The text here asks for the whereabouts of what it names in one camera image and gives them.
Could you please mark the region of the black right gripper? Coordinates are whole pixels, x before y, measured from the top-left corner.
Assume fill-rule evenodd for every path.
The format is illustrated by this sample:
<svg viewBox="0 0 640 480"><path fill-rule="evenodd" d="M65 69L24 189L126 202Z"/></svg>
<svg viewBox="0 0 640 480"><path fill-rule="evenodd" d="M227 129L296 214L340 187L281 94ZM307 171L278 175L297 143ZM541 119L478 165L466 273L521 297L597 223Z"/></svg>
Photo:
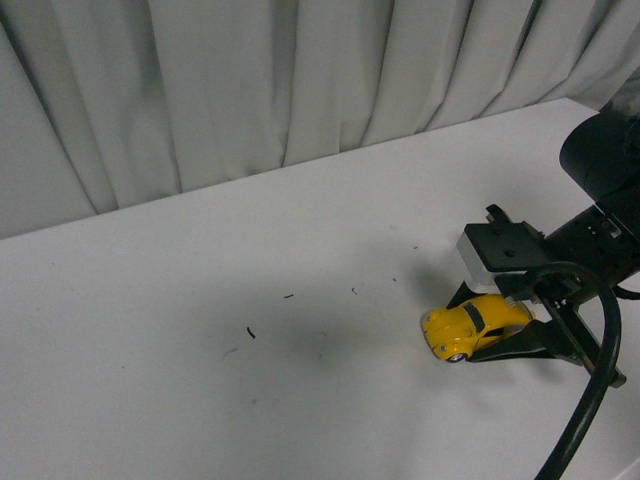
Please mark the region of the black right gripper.
<svg viewBox="0 0 640 480"><path fill-rule="evenodd" d="M556 359L596 372L603 343L597 341L578 307L598 295L601 285L616 299L628 278L628 231L596 205L545 236L528 223L514 223L498 206L487 208L484 265L504 297L539 301L551 320L534 320L523 330L476 350L468 362ZM462 282L447 309L475 297Z"/></svg>

